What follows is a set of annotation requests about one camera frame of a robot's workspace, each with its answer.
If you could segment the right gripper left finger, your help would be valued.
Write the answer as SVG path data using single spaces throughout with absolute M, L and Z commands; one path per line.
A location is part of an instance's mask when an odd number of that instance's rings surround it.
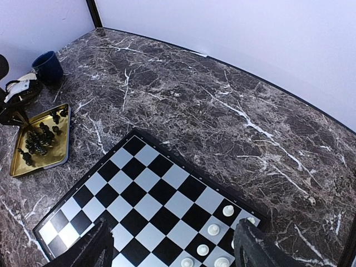
M 48 263 L 60 266 L 111 266 L 114 238 L 111 228 L 104 219 L 91 228 L 65 253 Z

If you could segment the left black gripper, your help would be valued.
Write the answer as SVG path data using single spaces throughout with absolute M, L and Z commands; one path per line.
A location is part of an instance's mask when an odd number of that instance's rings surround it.
M 5 103 L 6 93 L 1 91 L 1 124 L 2 125 L 29 125 L 29 119 L 24 111 L 21 101 Z

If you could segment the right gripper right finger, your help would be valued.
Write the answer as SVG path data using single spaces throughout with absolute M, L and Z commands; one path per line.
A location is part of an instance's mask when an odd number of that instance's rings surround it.
M 239 221 L 234 230 L 233 241 L 236 266 L 303 266 L 268 240 L 248 219 Z

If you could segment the black silver chess board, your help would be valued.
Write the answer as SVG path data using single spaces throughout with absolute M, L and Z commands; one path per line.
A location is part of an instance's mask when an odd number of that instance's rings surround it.
M 39 222 L 33 232 L 50 259 L 66 252 L 99 220 L 113 238 L 113 266 L 174 266 L 184 251 L 169 239 L 197 203 L 216 209 L 223 200 L 254 212 L 265 227 L 269 218 L 211 179 L 131 131 L 108 152 Z M 176 266 L 185 266 L 184 257 Z

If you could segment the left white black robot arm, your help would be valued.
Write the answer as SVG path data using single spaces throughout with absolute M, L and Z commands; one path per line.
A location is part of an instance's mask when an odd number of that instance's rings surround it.
M 7 59 L 1 55 L 1 79 L 9 72 Z M 26 127 L 29 125 L 29 119 L 24 111 L 22 104 L 17 101 L 7 104 L 4 102 L 6 93 L 1 88 L 1 125 L 14 125 Z

